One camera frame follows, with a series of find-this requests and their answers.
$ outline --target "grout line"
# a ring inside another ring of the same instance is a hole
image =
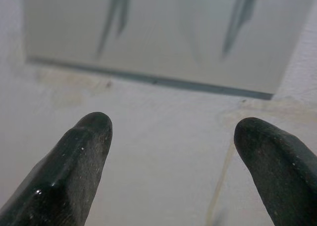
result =
[[[227,170],[229,168],[234,150],[235,150],[234,143],[233,143],[233,141],[231,141],[230,146],[228,148],[228,151],[226,153],[226,157],[224,159],[224,163],[223,163],[222,170],[221,170],[221,175],[218,179],[216,189],[214,191],[214,194],[212,196],[211,202],[210,202],[209,207],[208,207],[207,216],[206,216],[206,224],[205,224],[206,226],[212,226],[213,211],[214,211],[215,206],[217,204],[217,200],[218,200],[219,195],[220,195],[221,187],[223,185],[224,178],[225,178]]]

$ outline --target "white wall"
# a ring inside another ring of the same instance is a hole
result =
[[[271,224],[228,149],[235,124],[252,115],[317,153],[317,4],[279,92],[261,101],[26,64],[20,1],[0,0],[0,205],[67,129],[102,111],[113,142],[87,226],[204,226],[211,212],[223,225]]]

